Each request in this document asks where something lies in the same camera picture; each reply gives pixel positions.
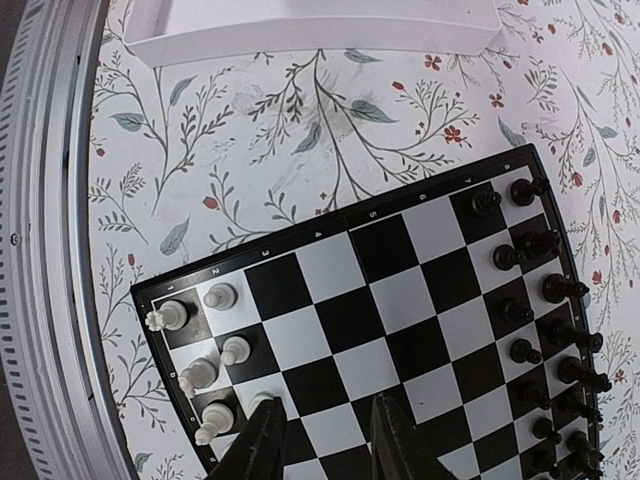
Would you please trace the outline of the black white chessboard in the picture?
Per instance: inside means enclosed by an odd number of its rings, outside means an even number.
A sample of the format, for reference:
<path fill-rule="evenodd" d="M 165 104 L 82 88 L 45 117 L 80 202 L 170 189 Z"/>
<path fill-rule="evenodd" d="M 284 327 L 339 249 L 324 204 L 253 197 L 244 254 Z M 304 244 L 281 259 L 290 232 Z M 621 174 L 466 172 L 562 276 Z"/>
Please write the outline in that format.
<path fill-rule="evenodd" d="M 521 146 L 134 285 L 149 348 L 202 472 L 219 464 L 246 426 L 252 397 L 271 392 L 287 417 L 286 478 L 368 479 L 372 403 L 386 393 L 457 478 L 552 479 L 531 471 L 534 455 L 549 451 L 559 479 L 587 479 L 569 467 L 571 457 L 586 455 L 572 453 L 567 440 L 582 431 L 602 453 L 602 421 L 567 415 L 559 402 L 578 390 L 598 409 L 600 393 L 561 382 L 557 367 L 577 357 L 595 370 L 597 353 L 557 347 L 548 330 L 562 319 L 594 334 L 585 312 L 589 292 L 559 304 L 543 298 L 547 275 L 580 281 L 560 211 L 551 189 L 528 206 L 516 205 L 509 193 L 517 179 L 539 177 L 548 179 L 536 149 Z M 476 216 L 477 191 L 500 193 L 500 207 Z M 527 258 L 509 271 L 494 266 L 496 247 L 523 251 L 522 236 L 544 230 L 560 232 L 559 255 Z M 229 310 L 203 303 L 218 283 L 237 292 Z M 534 319 L 503 322 L 506 298 L 525 303 Z M 150 331 L 146 315 L 168 300 L 184 304 L 189 320 L 177 331 Z M 251 355 L 225 366 L 220 354 L 232 336 L 245 338 Z M 541 363 L 510 359 L 519 338 L 541 352 Z M 188 399 L 178 376 L 201 357 L 216 366 L 218 378 Z M 542 386 L 549 410 L 521 402 L 527 382 Z M 228 406 L 235 423 L 197 446 L 194 433 L 213 402 Z M 540 417 L 553 422 L 559 445 L 534 437 Z"/>

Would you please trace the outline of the white chess knight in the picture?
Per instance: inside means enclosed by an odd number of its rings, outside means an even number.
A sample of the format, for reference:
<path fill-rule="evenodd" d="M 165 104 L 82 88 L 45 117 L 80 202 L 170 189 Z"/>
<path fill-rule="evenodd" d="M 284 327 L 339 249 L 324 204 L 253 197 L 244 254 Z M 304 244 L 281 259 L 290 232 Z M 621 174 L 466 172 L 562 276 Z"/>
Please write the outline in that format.
<path fill-rule="evenodd" d="M 192 361 L 178 376 L 178 384 L 185 397 L 192 399 L 196 391 L 209 388 L 218 378 L 216 366 L 204 357 Z"/>

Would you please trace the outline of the white plastic tray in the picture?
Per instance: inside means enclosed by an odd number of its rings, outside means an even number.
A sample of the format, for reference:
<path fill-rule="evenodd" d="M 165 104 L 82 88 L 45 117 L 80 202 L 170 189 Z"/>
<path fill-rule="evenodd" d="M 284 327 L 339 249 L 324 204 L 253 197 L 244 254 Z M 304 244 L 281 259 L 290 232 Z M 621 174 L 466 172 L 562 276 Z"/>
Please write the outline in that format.
<path fill-rule="evenodd" d="M 135 1 L 123 43 L 149 67 L 314 49 L 479 55 L 492 1 Z"/>

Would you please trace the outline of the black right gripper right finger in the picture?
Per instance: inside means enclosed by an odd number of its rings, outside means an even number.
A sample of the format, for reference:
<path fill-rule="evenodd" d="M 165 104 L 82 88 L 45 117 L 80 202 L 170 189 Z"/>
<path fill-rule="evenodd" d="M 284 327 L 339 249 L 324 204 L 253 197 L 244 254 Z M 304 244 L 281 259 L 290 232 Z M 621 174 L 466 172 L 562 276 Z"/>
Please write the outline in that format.
<path fill-rule="evenodd" d="M 422 443 L 415 425 L 386 393 L 374 397 L 370 434 L 374 479 L 456 479 Z"/>

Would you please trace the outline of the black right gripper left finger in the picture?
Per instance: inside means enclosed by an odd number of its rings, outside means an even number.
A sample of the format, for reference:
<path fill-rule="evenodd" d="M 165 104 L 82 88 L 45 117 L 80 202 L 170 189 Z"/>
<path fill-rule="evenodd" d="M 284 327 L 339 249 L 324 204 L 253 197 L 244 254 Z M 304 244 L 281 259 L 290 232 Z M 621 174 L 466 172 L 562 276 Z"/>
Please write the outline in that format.
<path fill-rule="evenodd" d="M 261 400 L 206 480 L 273 480 L 284 476 L 286 412 L 280 397 Z"/>

